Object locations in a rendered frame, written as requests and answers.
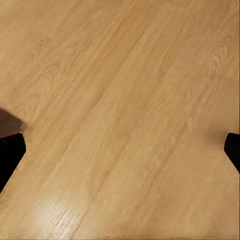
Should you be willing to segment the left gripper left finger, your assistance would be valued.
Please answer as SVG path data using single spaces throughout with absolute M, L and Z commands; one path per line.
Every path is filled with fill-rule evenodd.
M 21 133 L 0 138 L 0 193 L 26 152 Z

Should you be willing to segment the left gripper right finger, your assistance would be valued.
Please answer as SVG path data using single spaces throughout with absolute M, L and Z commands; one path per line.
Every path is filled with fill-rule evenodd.
M 227 135 L 224 151 L 240 173 L 240 135 L 229 133 Z

